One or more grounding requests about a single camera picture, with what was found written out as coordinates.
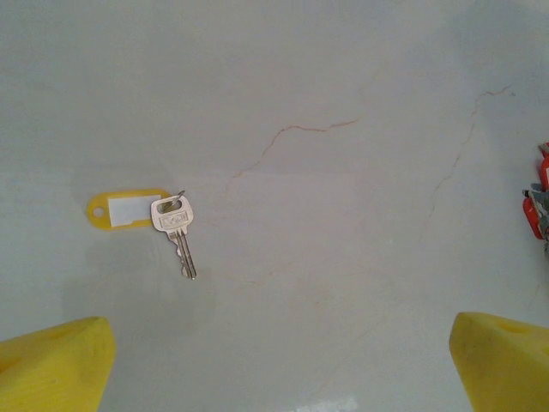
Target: red object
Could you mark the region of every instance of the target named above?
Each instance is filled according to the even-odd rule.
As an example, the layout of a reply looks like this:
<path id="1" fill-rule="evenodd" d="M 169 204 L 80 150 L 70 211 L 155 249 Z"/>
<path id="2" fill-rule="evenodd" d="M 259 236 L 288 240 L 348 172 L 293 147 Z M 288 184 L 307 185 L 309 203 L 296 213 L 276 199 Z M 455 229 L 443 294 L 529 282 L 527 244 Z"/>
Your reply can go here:
<path id="1" fill-rule="evenodd" d="M 544 158 L 549 156 L 549 142 L 541 144 L 540 146 L 538 146 L 538 149 L 540 150 Z"/>
<path id="2" fill-rule="evenodd" d="M 540 167 L 541 189 L 549 190 L 549 157 L 544 157 Z"/>
<path id="3" fill-rule="evenodd" d="M 538 217 L 538 212 L 535 210 L 534 202 L 530 197 L 524 199 L 524 202 L 522 202 L 522 208 L 524 209 L 524 214 L 528 219 L 528 223 L 530 223 L 532 232 L 534 232 L 534 236 L 538 239 L 543 239 L 539 227 L 540 218 Z"/>

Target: white label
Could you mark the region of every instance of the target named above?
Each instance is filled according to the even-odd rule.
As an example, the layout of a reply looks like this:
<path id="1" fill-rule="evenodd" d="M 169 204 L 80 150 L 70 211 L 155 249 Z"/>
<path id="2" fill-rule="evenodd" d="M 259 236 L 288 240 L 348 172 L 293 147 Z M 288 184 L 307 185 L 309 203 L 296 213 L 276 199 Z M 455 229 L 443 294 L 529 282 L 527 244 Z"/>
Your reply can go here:
<path id="1" fill-rule="evenodd" d="M 111 226 L 126 226 L 134 221 L 150 219 L 151 203 L 160 199 L 160 195 L 109 199 Z"/>

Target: key head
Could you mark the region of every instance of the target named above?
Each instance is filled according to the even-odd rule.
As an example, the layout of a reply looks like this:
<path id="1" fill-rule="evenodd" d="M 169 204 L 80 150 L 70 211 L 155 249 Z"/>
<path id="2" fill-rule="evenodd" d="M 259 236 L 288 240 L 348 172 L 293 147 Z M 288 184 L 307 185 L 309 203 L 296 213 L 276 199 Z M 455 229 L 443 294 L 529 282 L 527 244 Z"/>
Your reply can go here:
<path id="1" fill-rule="evenodd" d="M 166 205 L 174 201 L 177 202 L 166 212 L 163 212 Z M 183 233 L 187 234 L 187 227 L 194 217 L 190 203 L 184 196 L 167 197 L 151 204 L 151 219 L 154 228 L 161 232 L 175 232 L 181 229 Z"/>

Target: key blade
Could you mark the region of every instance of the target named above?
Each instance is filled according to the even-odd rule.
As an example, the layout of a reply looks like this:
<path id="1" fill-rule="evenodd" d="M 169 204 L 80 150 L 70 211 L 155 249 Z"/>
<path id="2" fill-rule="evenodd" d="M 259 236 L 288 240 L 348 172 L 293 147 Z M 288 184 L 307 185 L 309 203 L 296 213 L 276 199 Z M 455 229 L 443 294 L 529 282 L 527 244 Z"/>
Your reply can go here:
<path id="1" fill-rule="evenodd" d="M 193 281 L 196 279 L 196 269 L 195 264 L 192 261 L 192 256 L 190 255 L 189 244 L 187 243 L 187 238 L 185 233 L 182 230 L 176 232 L 176 239 L 178 241 L 178 249 L 181 251 L 181 268 L 182 272 L 186 272 L 187 277 Z"/>

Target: key tag hole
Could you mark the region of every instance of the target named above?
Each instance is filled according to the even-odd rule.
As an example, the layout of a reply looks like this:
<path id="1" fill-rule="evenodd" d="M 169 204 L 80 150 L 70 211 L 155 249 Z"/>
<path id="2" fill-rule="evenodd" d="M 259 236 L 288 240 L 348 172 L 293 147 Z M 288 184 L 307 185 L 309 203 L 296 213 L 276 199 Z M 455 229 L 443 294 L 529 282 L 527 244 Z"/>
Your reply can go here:
<path id="1" fill-rule="evenodd" d="M 93 214 L 94 214 L 94 217 L 100 218 L 105 215 L 105 210 L 98 206 L 97 208 L 94 209 Z"/>
<path id="2" fill-rule="evenodd" d="M 183 207 L 183 203 L 180 200 L 177 200 L 172 206 L 170 206 L 167 209 L 164 209 L 165 205 L 169 202 L 161 203 L 158 206 L 156 206 L 156 210 L 158 210 L 158 213 L 165 214 L 169 212 L 173 212 L 174 210 L 181 209 Z"/>

